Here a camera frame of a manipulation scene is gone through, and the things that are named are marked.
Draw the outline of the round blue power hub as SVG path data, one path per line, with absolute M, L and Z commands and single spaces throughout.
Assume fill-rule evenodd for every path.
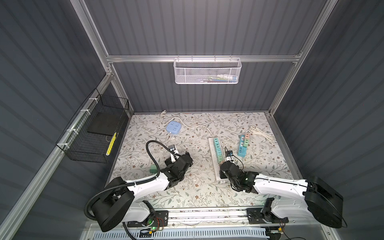
M 172 135 L 177 135 L 181 131 L 182 124 L 176 121 L 170 121 L 166 126 L 166 131 Z

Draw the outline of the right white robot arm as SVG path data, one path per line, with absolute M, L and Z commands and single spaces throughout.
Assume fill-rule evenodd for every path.
M 343 217 L 343 196 L 318 177 L 280 179 L 244 172 L 231 161 L 220 164 L 220 171 L 236 192 L 269 195 L 258 214 L 267 223 L 285 224 L 291 218 L 309 218 L 334 229 L 348 225 Z

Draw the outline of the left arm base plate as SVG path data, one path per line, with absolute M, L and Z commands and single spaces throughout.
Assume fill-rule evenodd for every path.
M 149 228 L 149 227 L 167 227 L 169 219 L 169 211 L 158 211 L 150 213 L 150 215 L 142 222 L 130 221 L 126 225 L 129 228 Z

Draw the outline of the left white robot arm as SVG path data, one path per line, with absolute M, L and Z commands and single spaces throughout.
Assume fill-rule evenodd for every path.
M 145 179 L 143 184 L 127 182 L 117 177 L 99 194 L 89 199 L 84 209 L 85 215 L 97 221 L 103 232 L 108 232 L 123 222 L 149 225 L 156 211 L 142 198 L 175 187 L 184 179 L 192 165 L 190 153 L 185 152 L 161 169 L 158 176 L 154 176 L 152 180 Z

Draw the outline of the long white power strip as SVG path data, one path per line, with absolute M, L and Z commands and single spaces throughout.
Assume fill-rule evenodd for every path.
M 225 160 L 221 164 L 218 164 L 217 163 L 217 158 L 216 158 L 217 154 L 216 154 L 215 149 L 214 149 L 214 141 L 213 141 L 214 138 L 218 138 L 219 139 L 219 137 L 212 137 L 212 138 L 208 138 L 208 141 L 209 141 L 209 147 L 210 147 L 210 151 L 211 151 L 211 155 L 212 155 L 213 169 L 214 169 L 214 173 L 215 173 L 216 182 L 219 185 L 229 184 L 230 181 L 228 180 L 228 178 L 220 170 L 220 165 L 223 162 L 226 161 L 225 153 L 224 153 L 224 150 L 222 148 L 221 141 L 220 141 L 220 145 L 221 145 L 221 148 L 222 148 L 222 155 L 225 158 Z

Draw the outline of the black foam pad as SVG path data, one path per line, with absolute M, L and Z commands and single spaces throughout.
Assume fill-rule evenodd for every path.
M 118 126 L 119 121 L 119 115 L 99 112 L 91 121 L 91 124 L 87 128 L 87 132 L 90 134 L 112 137 L 116 132 L 116 127 Z

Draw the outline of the teal small power strip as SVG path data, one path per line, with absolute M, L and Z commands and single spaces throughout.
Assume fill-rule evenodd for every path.
M 250 143 L 250 138 L 245 139 L 245 135 L 240 136 L 239 148 L 238 148 L 238 156 L 244 158 L 247 154 L 247 149 Z

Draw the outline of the yellow marker pen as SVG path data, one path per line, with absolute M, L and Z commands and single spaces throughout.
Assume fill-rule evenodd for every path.
M 114 143 L 116 141 L 116 138 L 117 138 L 117 133 L 115 132 L 114 135 L 112 136 L 111 140 L 110 140 L 110 144 L 107 148 L 107 151 L 106 151 L 106 156 L 109 156 L 113 150 L 113 147 L 114 147 Z

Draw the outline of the green plug cube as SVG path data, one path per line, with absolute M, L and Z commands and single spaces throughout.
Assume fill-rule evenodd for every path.
M 225 158 L 223 157 L 222 154 L 216 155 L 216 158 L 217 158 L 217 163 L 218 164 L 221 164 L 225 160 Z
M 158 168 L 156 165 L 151 165 L 150 166 L 150 173 L 151 174 L 156 174 L 158 172 Z

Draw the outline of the floral patterned table mat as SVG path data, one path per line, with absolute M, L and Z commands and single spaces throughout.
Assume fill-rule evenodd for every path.
M 166 131 L 170 121 L 182 124 L 179 134 Z M 175 145 L 180 153 L 189 152 L 194 164 L 176 187 L 146 197 L 153 207 L 261 206 L 266 195 L 238 193 L 228 184 L 217 184 L 208 141 L 210 137 L 219 137 L 223 150 L 237 153 L 240 136 L 251 127 L 261 133 L 250 134 L 246 156 L 235 156 L 235 163 L 246 171 L 291 179 L 291 170 L 277 141 L 264 136 L 273 133 L 264 113 L 135 115 L 128 125 L 112 177 L 135 180 L 149 176 L 153 159 L 164 167 L 169 157 L 165 146 Z

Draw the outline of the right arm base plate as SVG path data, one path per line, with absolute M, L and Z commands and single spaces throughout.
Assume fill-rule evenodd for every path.
M 250 224 L 287 224 L 289 219 L 278 218 L 271 211 L 264 211 L 262 208 L 247 208 L 247 218 Z

